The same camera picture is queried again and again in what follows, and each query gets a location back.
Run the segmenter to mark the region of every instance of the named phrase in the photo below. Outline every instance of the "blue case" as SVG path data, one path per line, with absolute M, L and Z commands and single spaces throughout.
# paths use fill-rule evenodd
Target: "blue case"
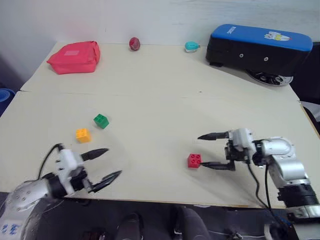
M 212 65 L 292 76 L 312 47 L 311 38 L 300 33 L 224 24 L 211 34 L 206 59 Z

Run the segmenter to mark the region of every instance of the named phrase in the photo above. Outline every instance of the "green lego block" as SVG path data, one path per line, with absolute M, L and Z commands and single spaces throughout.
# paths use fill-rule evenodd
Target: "green lego block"
M 102 114 L 98 114 L 98 116 L 96 116 L 93 120 L 102 129 L 105 129 L 109 124 L 108 119 Z

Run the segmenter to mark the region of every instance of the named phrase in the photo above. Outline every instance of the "white wall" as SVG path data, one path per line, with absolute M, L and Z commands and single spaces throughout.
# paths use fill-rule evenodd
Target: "white wall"
M 309 35 L 320 41 L 319 0 L 0 0 L 0 63 L 20 86 L 56 41 L 208 43 L 225 23 Z M 0 81 L 3 81 L 0 67 Z

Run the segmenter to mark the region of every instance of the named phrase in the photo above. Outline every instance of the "yellow lego block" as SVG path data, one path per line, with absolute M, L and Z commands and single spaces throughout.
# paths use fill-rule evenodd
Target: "yellow lego block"
M 87 143 L 91 141 L 91 134 L 88 129 L 86 128 L 80 128 L 76 130 L 75 138 L 80 143 Z

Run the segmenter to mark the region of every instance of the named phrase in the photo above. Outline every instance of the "logo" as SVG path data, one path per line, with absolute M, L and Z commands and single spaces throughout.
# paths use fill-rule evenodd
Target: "logo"
M 273 39 L 273 40 L 277 40 L 277 41 L 289 41 L 291 39 L 291 37 L 288 36 L 284 36 L 279 32 L 276 31 L 269 31 L 269 33 L 264 35 L 265 39 Z
M 232 34 L 232 32 L 236 29 L 236 26 L 232 26 L 229 31 L 227 31 L 227 34 Z

